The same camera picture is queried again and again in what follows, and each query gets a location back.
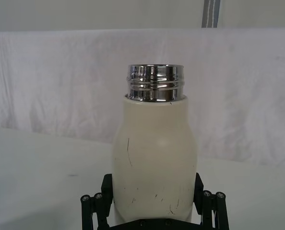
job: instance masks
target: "stainless steel bottle neck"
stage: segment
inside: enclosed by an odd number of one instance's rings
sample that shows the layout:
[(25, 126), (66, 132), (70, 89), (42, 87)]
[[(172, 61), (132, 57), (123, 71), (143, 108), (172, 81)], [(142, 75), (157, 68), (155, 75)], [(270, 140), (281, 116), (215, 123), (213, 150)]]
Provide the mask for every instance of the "stainless steel bottle neck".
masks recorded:
[(126, 97), (130, 100), (171, 102), (184, 98), (180, 65), (130, 65), (127, 81)]

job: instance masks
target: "white surface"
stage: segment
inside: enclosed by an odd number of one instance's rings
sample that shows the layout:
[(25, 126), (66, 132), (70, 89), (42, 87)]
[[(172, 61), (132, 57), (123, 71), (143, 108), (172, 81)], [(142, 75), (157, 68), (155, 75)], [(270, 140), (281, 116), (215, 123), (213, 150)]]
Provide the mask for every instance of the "white surface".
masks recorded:
[(184, 65), (200, 156), (285, 167), (285, 29), (0, 33), (0, 127), (111, 142), (131, 63)]
[(124, 99), (123, 107), (124, 119), (113, 145), (120, 223), (146, 218), (190, 221), (197, 145), (188, 122), (188, 99), (166, 103)]
[(0, 31), (200, 28), (203, 0), (0, 0)]
[[(110, 152), (109, 144), (0, 129), (0, 230), (80, 229), (80, 196), (99, 192)], [(285, 230), (285, 169), (199, 158), (198, 172), (205, 189), (226, 193), (230, 229)]]

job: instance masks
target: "white bottle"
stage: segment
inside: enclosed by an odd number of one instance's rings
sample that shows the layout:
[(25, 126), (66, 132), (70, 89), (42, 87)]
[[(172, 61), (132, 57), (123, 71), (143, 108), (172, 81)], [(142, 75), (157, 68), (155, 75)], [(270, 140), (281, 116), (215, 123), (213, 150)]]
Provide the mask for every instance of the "white bottle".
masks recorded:
[(183, 95), (183, 66), (132, 65), (113, 146), (117, 224), (191, 220), (197, 164)]

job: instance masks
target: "wall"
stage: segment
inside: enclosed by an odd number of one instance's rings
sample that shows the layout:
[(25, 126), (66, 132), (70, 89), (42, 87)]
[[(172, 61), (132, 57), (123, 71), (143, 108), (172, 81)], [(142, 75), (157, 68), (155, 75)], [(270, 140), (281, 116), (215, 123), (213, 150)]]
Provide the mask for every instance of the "wall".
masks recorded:
[(0, 0), (0, 31), (201, 27), (203, 0)]

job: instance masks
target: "white fabric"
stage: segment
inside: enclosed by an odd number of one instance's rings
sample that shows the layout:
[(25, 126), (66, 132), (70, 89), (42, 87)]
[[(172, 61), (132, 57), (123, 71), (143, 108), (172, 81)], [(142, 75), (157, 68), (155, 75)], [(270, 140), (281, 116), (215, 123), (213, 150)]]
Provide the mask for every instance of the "white fabric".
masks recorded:
[(131, 63), (184, 65), (200, 155), (285, 166), (285, 29), (0, 33), (0, 127), (111, 142)]

